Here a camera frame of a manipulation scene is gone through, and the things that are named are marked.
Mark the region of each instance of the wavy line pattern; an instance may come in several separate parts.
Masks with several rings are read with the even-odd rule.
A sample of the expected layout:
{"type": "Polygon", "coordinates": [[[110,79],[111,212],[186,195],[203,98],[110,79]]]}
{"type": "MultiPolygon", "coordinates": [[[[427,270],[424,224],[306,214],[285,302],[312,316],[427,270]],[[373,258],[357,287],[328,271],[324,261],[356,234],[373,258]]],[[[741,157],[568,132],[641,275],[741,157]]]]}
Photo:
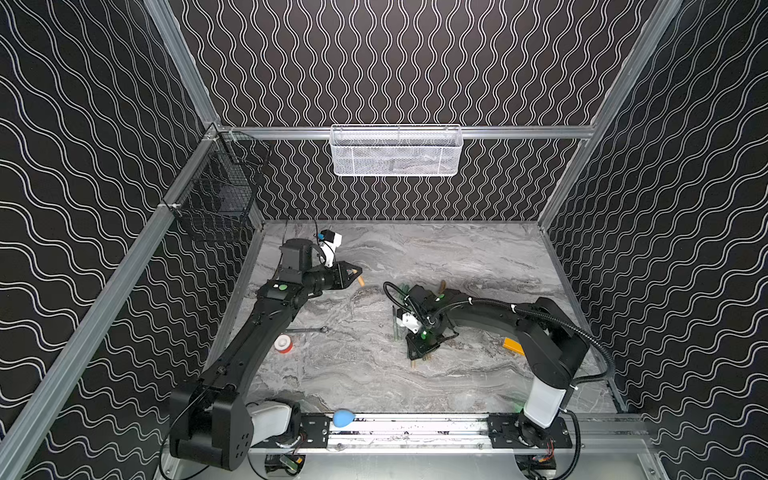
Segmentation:
{"type": "Polygon", "coordinates": [[[552,242],[671,478],[768,478],[768,3],[688,0],[552,242]]]}
{"type": "Polygon", "coordinates": [[[167,397],[201,374],[249,242],[166,234],[24,478],[151,480],[167,397]]]}
{"type": "Polygon", "coordinates": [[[197,146],[138,0],[0,0],[0,439],[197,146]]]}
{"type": "Polygon", "coordinates": [[[267,161],[244,160],[259,165],[251,180],[271,220],[536,220],[577,144],[468,141],[453,177],[337,177],[322,141],[280,141],[267,161]]]}
{"type": "Polygon", "coordinates": [[[233,126],[589,124],[654,4],[172,2],[233,126]]]}

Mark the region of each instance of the orange block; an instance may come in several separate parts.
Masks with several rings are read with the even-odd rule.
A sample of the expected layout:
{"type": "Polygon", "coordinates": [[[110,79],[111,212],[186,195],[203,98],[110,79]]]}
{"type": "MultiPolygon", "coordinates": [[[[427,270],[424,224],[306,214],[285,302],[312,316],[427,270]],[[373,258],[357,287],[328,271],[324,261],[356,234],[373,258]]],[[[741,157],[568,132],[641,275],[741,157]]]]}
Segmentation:
{"type": "Polygon", "coordinates": [[[519,343],[515,342],[513,339],[504,339],[504,348],[507,350],[511,350],[512,352],[519,353],[520,355],[525,356],[525,352],[523,352],[523,347],[519,343]]]}

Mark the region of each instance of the enclosure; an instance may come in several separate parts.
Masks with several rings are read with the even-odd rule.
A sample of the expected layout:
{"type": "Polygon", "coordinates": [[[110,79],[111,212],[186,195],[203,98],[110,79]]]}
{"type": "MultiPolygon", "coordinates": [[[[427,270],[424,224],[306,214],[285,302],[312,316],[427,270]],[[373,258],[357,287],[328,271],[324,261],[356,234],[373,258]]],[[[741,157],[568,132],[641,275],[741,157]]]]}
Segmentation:
{"type": "Polygon", "coordinates": [[[234,472],[172,456],[169,402],[286,240],[328,230],[360,281],[304,299],[290,328],[326,330],[238,394],[399,422],[402,451],[329,426],[299,477],[524,478],[548,453],[489,432],[531,350],[454,326],[412,361],[392,282],[549,298],[610,350],[542,478],[768,478],[765,1],[0,6],[0,478],[281,478],[258,444],[234,472]]]}

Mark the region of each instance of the marble surface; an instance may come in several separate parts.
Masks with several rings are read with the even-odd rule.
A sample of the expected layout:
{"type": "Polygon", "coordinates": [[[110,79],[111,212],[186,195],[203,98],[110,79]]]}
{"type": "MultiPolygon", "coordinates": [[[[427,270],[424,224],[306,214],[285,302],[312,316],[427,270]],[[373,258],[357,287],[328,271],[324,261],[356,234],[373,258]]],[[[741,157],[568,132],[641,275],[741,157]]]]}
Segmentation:
{"type": "MultiPolygon", "coordinates": [[[[320,224],[320,229],[328,227],[320,224]]],[[[328,333],[293,334],[293,351],[271,351],[249,391],[250,401],[300,401],[304,411],[510,412],[525,403],[533,375],[503,339],[478,329],[460,335],[412,369],[405,340],[392,334],[386,280],[436,290],[440,280],[476,296],[533,302],[548,296],[572,309],[534,225],[513,223],[338,223],[339,260],[360,265],[365,287],[325,292],[303,307],[292,327],[328,326],[328,333]]],[[[231,336],[253,308],[256,290],[273,274],[284,223],[270,223],[231,336]]],[[[312,223],[289,223],[286,238],[312,238],[312,223]]],[[[592,353],[580,374],[598,370],[592,353]]],[[[608,387],[582,385],[576,412],[616,412],[608,387]]]]}

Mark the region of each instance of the roll of tape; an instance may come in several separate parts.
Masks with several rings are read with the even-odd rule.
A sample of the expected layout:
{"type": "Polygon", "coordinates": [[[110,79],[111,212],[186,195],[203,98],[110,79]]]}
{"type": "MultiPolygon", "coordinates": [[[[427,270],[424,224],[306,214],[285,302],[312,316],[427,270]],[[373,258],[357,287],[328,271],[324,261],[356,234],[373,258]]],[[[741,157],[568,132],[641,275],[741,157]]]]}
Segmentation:
{"type": "Polygon", "coordinates": [[[293,348],[293,342],[290,341],[290,337],[285,333],[277,337],[275,340],[275,350],[280,353],[288,353],[293,348]]]}

